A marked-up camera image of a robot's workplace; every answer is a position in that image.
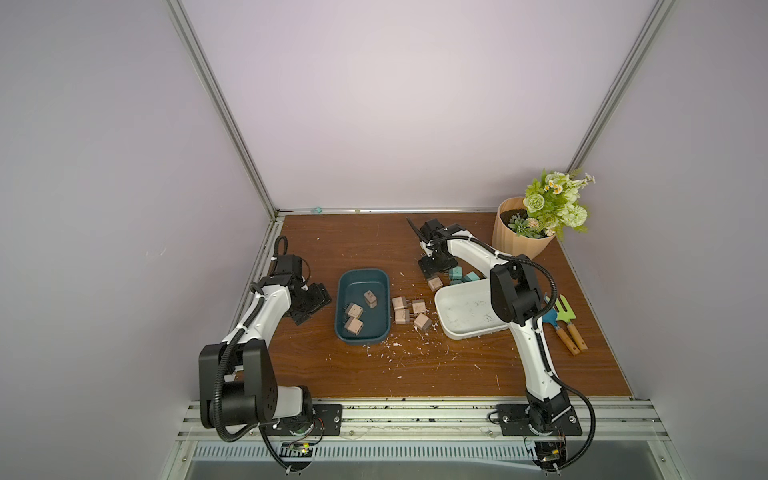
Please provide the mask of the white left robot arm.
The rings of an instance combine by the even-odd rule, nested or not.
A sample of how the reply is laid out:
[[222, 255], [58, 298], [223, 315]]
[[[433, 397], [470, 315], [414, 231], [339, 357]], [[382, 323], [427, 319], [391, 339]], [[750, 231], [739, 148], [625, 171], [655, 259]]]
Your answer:
[[227, 442], [275, 421], [310, 420], [309, 389], [278, 384], [269, 345], [283, 318], [302, 323], [331, 303], [323, 284], [306, 286], [290, 273], [253, 282], [249, 298], [230, 333], [198, 357], [201, 422]]

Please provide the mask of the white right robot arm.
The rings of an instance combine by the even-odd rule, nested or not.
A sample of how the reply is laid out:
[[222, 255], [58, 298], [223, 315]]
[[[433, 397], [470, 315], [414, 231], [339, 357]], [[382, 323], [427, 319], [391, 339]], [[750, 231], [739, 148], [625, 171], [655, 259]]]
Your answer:
[[552, 275], [524, 255], [494, 249], [458, 224], [444, 226], [430, 220], [413, 230], [424, 251], [418, 264], [427, 279], [449, 272], [459, 260], [483, 275], [480, 280], [437, 290], [434, 304], [439, 322], [453, 340], [509, 330], [524, 369], [529, 429], [537, 435], [552, 434], [556, 422], [572, 410], [542, 332], [542, 317], [552, 310], [553, 302], [544, 300], [537, 274], [542, 273], [556, 291]]

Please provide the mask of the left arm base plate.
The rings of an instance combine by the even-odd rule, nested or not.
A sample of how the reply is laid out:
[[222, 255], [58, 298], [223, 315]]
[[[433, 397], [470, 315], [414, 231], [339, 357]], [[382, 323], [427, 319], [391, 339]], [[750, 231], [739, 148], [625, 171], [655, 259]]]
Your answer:
[[316, 404], [310, 413], [281, 418], [268, 424], [266, 432], [269, 436], [294, 438], [305, 435], [310, 437], [339, 436], [343, 412], [343, 406], [338, 403]]

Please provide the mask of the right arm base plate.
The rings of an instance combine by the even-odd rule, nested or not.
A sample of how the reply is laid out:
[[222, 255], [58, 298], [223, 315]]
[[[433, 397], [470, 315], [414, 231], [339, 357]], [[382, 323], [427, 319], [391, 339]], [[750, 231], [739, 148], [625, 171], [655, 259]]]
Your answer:
[[524, 404], [497, 404], [495, 410], [503, 436], [568, 437], [584, 433], [572, 406], [555, 415], [543, 407]]

